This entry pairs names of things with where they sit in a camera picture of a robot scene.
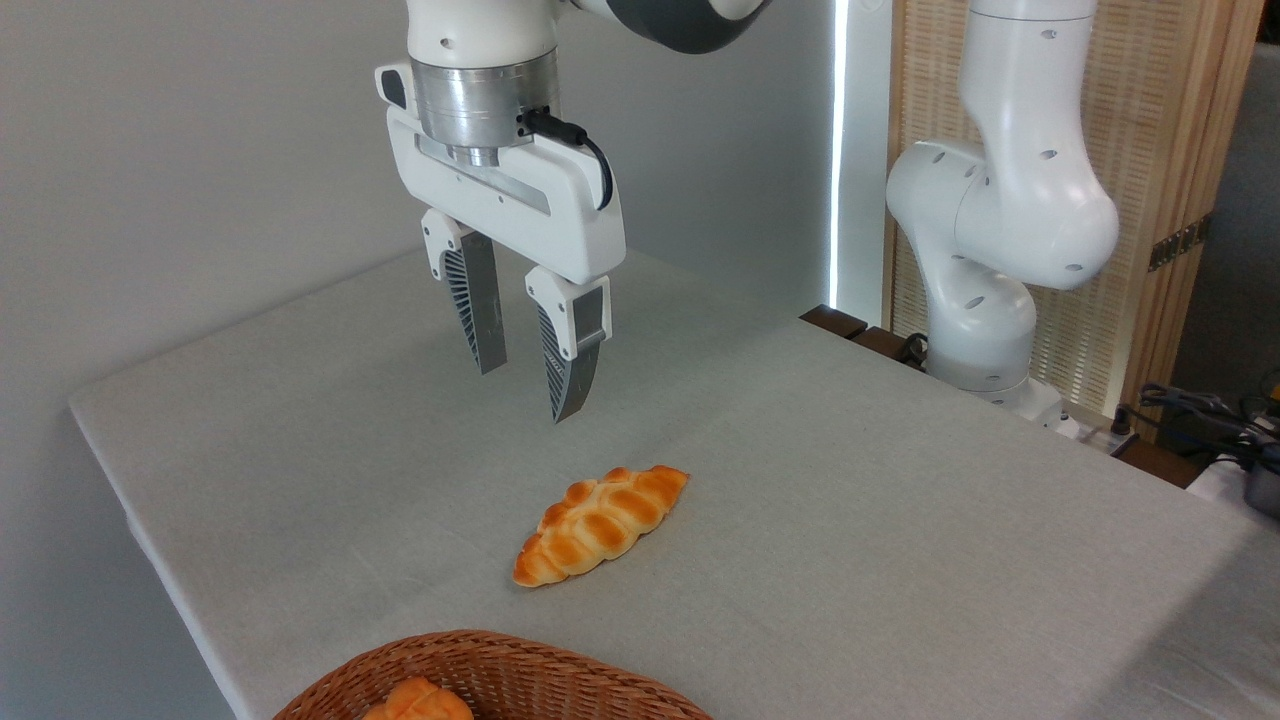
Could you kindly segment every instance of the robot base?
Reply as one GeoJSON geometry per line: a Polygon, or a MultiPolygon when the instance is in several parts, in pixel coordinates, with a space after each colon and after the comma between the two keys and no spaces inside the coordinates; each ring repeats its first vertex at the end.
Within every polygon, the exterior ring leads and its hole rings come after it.
{"type": "Polygon", "coordinates": [[[972,395],[1066,437],[1079,434],[1080,425],[1062,410],[1061,393],[1039,380],[1025,378],[1009,389],[972,395]]]}

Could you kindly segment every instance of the basket rim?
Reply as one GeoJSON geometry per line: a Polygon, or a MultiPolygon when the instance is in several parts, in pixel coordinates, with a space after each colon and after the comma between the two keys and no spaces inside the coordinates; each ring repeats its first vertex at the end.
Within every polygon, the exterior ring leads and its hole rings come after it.
{"type": "Polygon", "coordinates": [[[355,670],[366,665],[376,665],[379,662],[378,659],[384,655],[394,655],[398,650],[406,647],[430,648],[431,646],[439,646],[443,648],[471,643],[480,646],[503,646],[517,650],[522,653],[552,660],[558,664],[576,666],[577,669],[591,675],[603,676],[614,685],[641,691],[646,694],[654,696],[655,700],[671,705],[675,710],[689,717],[689,720],[712,720],[712,717],[703,708],[694,705],[692,701],[653,678],[600,662],[594,657],[589,657],[571,650],[483,629],[454,629],[425,633],[420,635],[408,635],[365,651],[330,670],[319,680],[303,689],[292,701],[289,701],[288,705],[276,712],[273,720],[297,720],[298,717],[303,717],[301,714],[306,706],[310,705],[307,702],[308,700],[321,696],[330,688],[330,685],[340,682],[346,676],[349,676],[355,670]]]}

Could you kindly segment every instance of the golden brown crust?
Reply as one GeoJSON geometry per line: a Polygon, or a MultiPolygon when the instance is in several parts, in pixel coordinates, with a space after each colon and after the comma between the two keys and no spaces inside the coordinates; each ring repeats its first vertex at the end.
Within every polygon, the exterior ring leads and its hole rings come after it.
{"type": "Polygon", "coordinates": [[[511,578],[532,588],[621,556],[662,523],[687,480],[687,474],[657,465],[643,473],[614,468],[599,482],[571,484],[525,541],[511,578]]]}
{"type": "Polygon", "coordinates": [[[425,678],[410,678],[392,689],[384,705],[374,706],[364,720],[474,720],[458,696],[425,678]]]}

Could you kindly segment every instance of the metal hinge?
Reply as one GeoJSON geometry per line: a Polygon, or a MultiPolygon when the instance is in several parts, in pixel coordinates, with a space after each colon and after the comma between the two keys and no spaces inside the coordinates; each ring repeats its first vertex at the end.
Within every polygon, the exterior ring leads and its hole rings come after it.
{"type": "Polygon", "coordinates": [[[1151,247],[1151,261],[1147,272],[1155,272],[1172,263],[1179,255],[1190,252],[1192,247],[1204,242],[1212,220],[1212,213],[1161,240],[1151,247]]]}

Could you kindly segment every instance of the woven bamboo panel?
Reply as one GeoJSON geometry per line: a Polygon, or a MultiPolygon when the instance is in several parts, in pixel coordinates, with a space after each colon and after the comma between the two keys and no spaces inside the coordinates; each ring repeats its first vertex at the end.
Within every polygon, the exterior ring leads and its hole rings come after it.
{"type": "MultiPolygon", "coordinates": [[[[1198,254],[1170,265],[1170,282],[1178,278],[1187,291],[1175,293],[1167,314],[1158,311],[1167,293],[1157,292],[1158,283],[1151,287],[1147,263],[1153,243],[1212,206],[1230,136],[1224,115],[1234,119],[1243,85],[1243,74],[1239,83],[1225,77],[1242,55],[1226,49],[1252,5],[1261,13],[1261,0],[1100,1],[1083,88],[1084,132],[1094,170],[1120,211],[1120,242],[1087,286],[1032,288],[1039,311],[1032,375],[1068,400],[1107,413],[1126,378],[1149,372],[1170,343],[1176,346],[1190,288],[1183,275],[1194,278],[1194,268],[1189,274],[1185,268],[1198,254]],[[1215,117],[1215,106],[1229,113],[1215,117]],[[1152,324],[1156,316],[1161,322],[1152,324]],[[1146,357],[1147,368],[1137,369],[1134,357],[1146,357]]],[[[918,140],[980,140],[956,88],[966,15],[966,4],[956,0],[900,0],[892,156],[918,140]]],[[[901,231],[891,232],[891,327],[899,334],[925,332],[915,258],[901,231]]],[[[1171,373],[1171,359],[1167,364],[1171,373]]]]}

